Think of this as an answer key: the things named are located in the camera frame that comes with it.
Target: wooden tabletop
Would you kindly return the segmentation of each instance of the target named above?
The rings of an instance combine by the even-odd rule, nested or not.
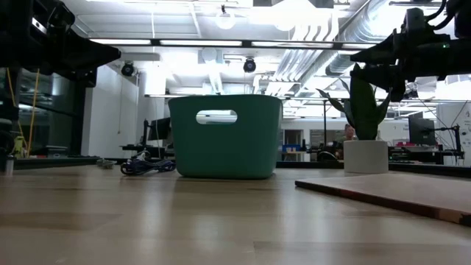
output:
[[[469,264],[471,229],[269,180],[122,177],[95,166],[0,179],[0,264]]]

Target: bin handle hole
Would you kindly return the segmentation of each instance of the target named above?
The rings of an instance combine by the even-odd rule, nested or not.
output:
[[[234,124],[237,121],[237,113],[234,110],[201,110],[196,114],[199,124]]]

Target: ceiling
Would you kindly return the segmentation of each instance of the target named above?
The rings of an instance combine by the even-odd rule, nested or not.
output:
[[[316,9],[307,0],[284,0],[273,7],[253,7],[253,0],[226,1],[225,9],[227,13],[233,15],[233,18],[226,18],[230,16],[228,14],[222,15],[222,3],[217,0],[214,0],[214,4],[208,4],[207,1],[174,0],[151,0],[157,4],[124,3],[113,0],[63,1],[77,17],[74,30],[88,38],[370,42],[382,41],[394,28],[399,27],[405,13],[404,7],[390,7],[389,0],[371,0],[370,5],[362,11],[363,13],[360,12],[353,20],[349,18],[354,16],[366,0],[350,0],[350,6],[336,6],[330,11]],[[436,8],[429,8],[425,13],[432,13],[435,10]],[[368,38],[364,38],[365,32],[356,32],[362,23],[368,23],[368,27],[365,28],[369,34]],[[347,26],[346,30],[338,34],[344,24]],[[348,32],[358,35],[358,39],[350,40],[349,38],[355,36],[348,37]],[[331,94],[338,94],[338,97],[348,97],[338,77],[326,74],[325,69],[332,68],[335,63],[336,68],[341,69],[339,76],[349,82],[348,74],[345,74],[351,67],[350,64],[345,65],[346,61],[350,61],[348,54],[339,54],[335,51],[218,49],[223,56],[234,56],[228,56],[231,59],[222,61],[215,77],[212,72],[214,68],[208,68],[199,58],[201,48],[119,48],[125,54],[148,54],[149,57],[158,54],[159,63],[165,66],[166,86],[170,94],[194,94],[199,91],[195,88],[204,88],[208,85],[214,87],[220,82],[227,93],[247,91],[237,87],[240,85],[243,88],[252,87],[249,91],[258,91],[258,93],[271,91],[270,94],[273,96],[317,96],[316,89],[319,88]],[[246,57],[255,59],[257,70],[254,73],[244,73],[243,64]],[[142,71],[145,71],[146,63],[150,62],[135,62]],[[283,81],[290,85],[275,87],[275,85],[270,85],[273,81],[278,81],[276,84],[282,84],[279,81]],[[414,87],[419,89],[419,96],[423,99],[435,97],[436,80],[434,78],[418,79]],[[385,93],[378,90],[377,97],[384,96]],[[306,104],[307,102],[295,104],[294,107],[291,106],[292,103],[285,102],[285,108],[292,107],[294,113],[299,115],[304,112],[313,112],[316,108]]]

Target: security camera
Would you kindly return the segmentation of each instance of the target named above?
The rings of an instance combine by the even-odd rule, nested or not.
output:
[[[257,68],[257,65],[255,64],[255,61],[253,60],[253,58],[247,58],[245,60],[244,72],[253,73],[256,68]]]
[[[125,77],[133,77],[136,74],[136,70],[134,68],[133,62],[125,62],[123,69],[121,69],[121,73]]]

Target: glass wall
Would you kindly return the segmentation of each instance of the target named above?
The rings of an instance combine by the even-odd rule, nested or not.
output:
[[[26,141],[32,125],[32,154],[47,146],[63,146],[69,155],[79,155],[82,144],[83,106],[85,88],[59,75],[40,74],[36,96],[35,119],[32,123],[36,73],[21,73],[19,124]],[[0,69],[0,98],[10,100],[6,71]],[[14,136],[21,130],[13,125]]]

